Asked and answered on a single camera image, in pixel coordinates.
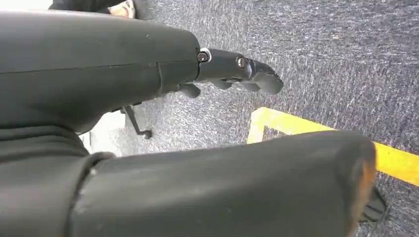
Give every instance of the robotic hand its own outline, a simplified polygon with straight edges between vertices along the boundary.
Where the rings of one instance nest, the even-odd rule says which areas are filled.
[[[266,64],[201,49],[191,32],[141,20],[2,10],[0,31],[0,109],[9,111],[0,118],[4,126],[48,123],[83,133],[115,109],[170,92],[196,97],[195,83],[227,89],[238,82],[270,94],[283,86]]]

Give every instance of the gray carpet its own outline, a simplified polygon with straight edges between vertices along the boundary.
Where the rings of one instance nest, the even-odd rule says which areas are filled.
[[[201,46],[243,53],[271,65],[279,95],[200,85],[135,108],[145,141],[127,123],[92,146],[120,155],[244,143],[250,114],[265,106],[419,155],[419,5],[417,0],[137,0],[140,18],[187,29]],[[380,173],[389,212],[358,237],[419,237],[419,188]]]

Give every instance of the black sleeve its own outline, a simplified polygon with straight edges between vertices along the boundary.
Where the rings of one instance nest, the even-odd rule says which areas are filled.
[[[50,10],[69,10],[98,12],[107,7],[117,5],[122,0],[53,0]]]

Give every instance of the yellow tape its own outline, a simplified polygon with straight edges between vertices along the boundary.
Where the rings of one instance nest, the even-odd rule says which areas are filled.
[[[251,126],[247,143],[263,140],[265,126],[294,135],[306,132],[334,130],[269,108],[259,108],[251,114]],[[395,178],[419,186],[419,156],[374,142],[377,150],[377,169]]]

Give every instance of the yellow line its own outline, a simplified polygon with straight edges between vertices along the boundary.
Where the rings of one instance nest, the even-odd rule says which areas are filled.
[[[265,126],[287,135],[334,130],[303,118],[262,107],[251,114],[248,144],[263,140]],[[380,143],[374,142],[374,144],[379,171],[419,186],[419,156]]]

